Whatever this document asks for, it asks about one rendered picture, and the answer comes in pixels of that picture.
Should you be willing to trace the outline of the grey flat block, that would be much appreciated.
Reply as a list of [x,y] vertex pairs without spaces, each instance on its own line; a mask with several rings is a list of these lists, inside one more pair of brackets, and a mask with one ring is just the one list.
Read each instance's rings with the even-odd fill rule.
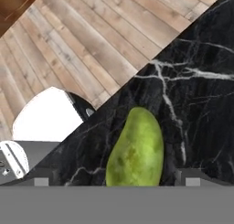
[[59,142],[41,142],[41,141],[14,141],[14,142],[18,143],[25,150],[29,163],[29,172],[59,145]]

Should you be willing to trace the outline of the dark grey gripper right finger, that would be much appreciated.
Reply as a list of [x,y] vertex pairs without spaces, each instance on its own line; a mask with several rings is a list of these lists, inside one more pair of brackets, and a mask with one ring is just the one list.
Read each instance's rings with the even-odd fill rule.
[[181,187],[233,187],[233,184],[211,178],[196,168],[182,168],[175,172],[175,185]]

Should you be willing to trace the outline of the brown wooden cupboard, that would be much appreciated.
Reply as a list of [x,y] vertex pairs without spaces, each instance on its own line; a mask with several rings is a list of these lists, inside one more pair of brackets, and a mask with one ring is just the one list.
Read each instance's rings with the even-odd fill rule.
[[0,37],[36,0],[0,0]]

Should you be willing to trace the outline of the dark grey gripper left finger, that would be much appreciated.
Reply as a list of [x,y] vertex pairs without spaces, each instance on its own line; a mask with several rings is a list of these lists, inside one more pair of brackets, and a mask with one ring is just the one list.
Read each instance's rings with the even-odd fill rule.
[[11,182],[2,184],[2,187],[48,187],[53,181],[53,172],[50,169],[39,168],[31,170],[26,176]]

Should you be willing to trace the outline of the white and black round object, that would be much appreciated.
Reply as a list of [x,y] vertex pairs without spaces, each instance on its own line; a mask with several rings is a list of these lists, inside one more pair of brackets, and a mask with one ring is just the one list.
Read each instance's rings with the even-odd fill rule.
[[62,142],[95,113],[79,95],[50,87],[31,99],[13,123],[16,141]]

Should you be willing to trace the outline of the green mango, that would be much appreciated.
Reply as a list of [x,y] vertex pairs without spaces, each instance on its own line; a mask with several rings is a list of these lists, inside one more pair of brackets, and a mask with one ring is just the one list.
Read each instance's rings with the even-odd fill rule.
[[154,115],[143,107],[130,110],[106,167],[107,187],[154,187],[160,184],[164,139]]

